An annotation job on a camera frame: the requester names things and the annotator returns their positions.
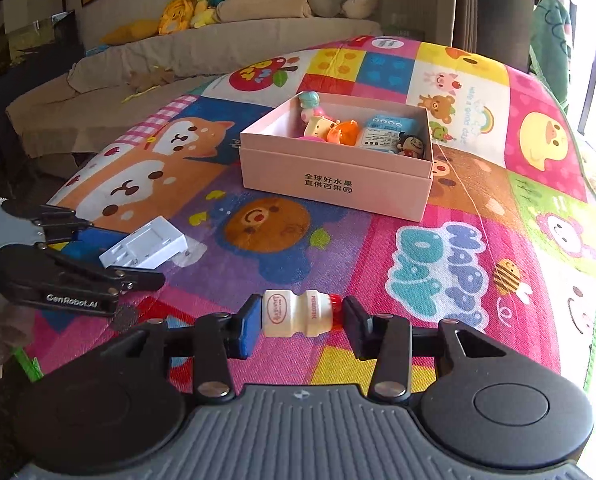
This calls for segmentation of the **small yogurt drink bottle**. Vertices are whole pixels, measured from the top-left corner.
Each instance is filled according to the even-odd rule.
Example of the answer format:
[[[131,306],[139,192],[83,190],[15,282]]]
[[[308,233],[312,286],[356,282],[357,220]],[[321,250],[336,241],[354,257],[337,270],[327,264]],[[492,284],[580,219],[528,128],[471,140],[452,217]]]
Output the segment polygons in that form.
[[[279,289],[267,290],[263,295],[262,330],[266,337],[317,337],[342,326],[342,298],[338,295],[317,290],[296,295]]]

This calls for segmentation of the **white battery charger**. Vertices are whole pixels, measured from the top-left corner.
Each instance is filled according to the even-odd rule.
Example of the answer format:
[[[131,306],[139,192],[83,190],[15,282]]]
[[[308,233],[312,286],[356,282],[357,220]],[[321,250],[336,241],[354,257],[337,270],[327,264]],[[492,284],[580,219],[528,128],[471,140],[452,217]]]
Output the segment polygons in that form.
[[[105,268],[155,270],[188,248],[186,236],[162,216],[150,220],[99,256]]]

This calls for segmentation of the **dark round toy figure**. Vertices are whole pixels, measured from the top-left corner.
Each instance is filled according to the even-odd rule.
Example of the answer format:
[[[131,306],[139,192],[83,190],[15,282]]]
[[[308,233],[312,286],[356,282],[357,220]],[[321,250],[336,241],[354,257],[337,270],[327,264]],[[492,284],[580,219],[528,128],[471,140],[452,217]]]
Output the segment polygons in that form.
[[[426,150],[426,143],[413,133],[400,132],[397,143],[399,155],[422,159]]]

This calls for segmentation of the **yellow toy figure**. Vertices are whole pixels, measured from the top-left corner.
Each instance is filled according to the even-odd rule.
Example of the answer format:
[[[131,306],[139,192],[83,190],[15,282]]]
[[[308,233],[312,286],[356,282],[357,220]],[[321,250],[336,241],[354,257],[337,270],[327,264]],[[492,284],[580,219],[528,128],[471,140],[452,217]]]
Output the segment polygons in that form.
[[[339,120],[332,120],[325,116],[312,116],[304,129],[304,135],[308,138],[319,138],[327,141],[328,133],[334,126],[339,124]]]

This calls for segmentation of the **pastel green pink squishy toy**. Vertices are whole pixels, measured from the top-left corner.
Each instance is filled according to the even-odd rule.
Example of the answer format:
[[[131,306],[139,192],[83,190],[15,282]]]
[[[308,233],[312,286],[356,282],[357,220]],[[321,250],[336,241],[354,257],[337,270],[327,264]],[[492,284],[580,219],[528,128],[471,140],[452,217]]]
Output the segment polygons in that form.
[[[321,107],[321,98],[315,91],[301,91],[298,94],[301,108],[300,117],[303,122],[309,122],[312,117],[325,117],[325,110]]]

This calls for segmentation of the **beige sofa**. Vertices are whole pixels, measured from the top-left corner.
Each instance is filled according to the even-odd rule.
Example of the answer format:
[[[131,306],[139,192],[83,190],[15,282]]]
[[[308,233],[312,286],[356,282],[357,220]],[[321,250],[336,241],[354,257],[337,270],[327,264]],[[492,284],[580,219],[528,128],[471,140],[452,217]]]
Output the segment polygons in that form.
[[[96,154],[150,114],[209,78],[275,55],[379,32],[351,18],[268,18],[219,23],[111,46],[71,62],[6,108],[25,154],[36,159]],[[130,72],[173,70],[171,84],[123,102]]]

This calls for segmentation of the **colourful cartoon play mat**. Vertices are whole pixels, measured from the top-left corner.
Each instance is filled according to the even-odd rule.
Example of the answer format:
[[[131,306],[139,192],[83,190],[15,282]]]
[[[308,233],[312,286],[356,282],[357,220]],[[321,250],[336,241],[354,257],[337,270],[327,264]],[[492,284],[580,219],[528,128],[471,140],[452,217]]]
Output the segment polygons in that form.
[[[240,133],[301,91],[426,110],[432,185],[420,222],[243,186]],[[183,92],[52,200],[100,235],[168,218],[188,248],[164,264],[160,290],[125,296],[114,318],[36,315],[26,354],[42,372],[150,318],[179,327],[254,292],[315,289],[415,326],[455,318],[589,383],[596,199],[552,93],[490,58],[372,36],[275,55]]]

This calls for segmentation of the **small brown plush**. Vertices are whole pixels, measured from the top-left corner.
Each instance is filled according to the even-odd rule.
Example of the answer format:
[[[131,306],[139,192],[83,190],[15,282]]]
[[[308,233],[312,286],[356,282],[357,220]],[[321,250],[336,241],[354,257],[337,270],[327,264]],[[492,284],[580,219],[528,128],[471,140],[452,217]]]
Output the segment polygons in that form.
[[[174,80],[175,74],[173,70],[161,66],[153,66],[153,69],[147,70],[147,72],[135,72],[135,70],[132,70],[130,77],[128,77],[128,85],[132,89],[132,94],[125,98],[123,102],[143,96],[153,89],[171,84]]]

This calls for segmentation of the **pink cardboard box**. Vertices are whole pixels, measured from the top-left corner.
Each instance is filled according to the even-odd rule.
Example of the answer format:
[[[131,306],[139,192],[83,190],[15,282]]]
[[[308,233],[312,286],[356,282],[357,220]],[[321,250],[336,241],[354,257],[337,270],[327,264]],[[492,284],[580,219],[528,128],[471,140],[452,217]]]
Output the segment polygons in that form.
[[[432,185],[426,110],[403,103],[323,93],[325,110],[360,125],[377,114],[409,118],[424,143],[420,158],[304,139],[295,96],[240,133],[243,186],[420,222]]]

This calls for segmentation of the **yellow plush toy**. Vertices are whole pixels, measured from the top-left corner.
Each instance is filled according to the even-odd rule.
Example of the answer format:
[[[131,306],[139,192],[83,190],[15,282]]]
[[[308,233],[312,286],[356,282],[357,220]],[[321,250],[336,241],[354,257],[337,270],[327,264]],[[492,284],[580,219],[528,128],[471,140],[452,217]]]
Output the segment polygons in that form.
[[[217,11],[209,0],[172,0],[157,20],[138,20],[123,25],[101,39],[107,46],[121,46],[154,36],[217,24]]]

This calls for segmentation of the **green hanging towel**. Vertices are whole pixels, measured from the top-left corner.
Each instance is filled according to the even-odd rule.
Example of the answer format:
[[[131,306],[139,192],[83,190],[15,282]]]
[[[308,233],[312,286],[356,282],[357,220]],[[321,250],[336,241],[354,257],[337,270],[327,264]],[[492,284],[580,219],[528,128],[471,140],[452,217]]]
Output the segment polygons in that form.
[[[560,0],[538,0],[531,21],[529,68],[568,110],[572,27]]]

